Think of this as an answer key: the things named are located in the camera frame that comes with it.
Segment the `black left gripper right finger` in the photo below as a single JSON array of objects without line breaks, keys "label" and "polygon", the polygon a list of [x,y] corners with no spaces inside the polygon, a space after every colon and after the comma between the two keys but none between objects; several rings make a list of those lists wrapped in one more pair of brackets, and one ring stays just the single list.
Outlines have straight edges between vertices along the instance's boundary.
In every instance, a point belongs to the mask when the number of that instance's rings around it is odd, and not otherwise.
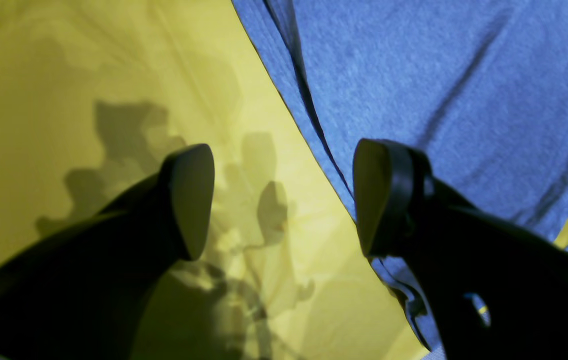
[{"label": "black left gripper right finger", "polygon": [[568,251],[474,207],[398,142],[360,139],[353,177],[362,253],[406,263],[449,360],[568,360]]}]

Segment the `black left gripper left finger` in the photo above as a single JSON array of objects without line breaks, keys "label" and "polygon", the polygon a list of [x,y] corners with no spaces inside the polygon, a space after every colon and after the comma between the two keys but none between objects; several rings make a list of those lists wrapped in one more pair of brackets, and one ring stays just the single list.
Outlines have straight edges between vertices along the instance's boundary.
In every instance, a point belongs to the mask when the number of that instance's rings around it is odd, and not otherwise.
[{"label": "black left gripper left finger", "polygon": [[127,360],[158,281],[206,248],[214,156],[199,143],[0,266],[0,356]]}]

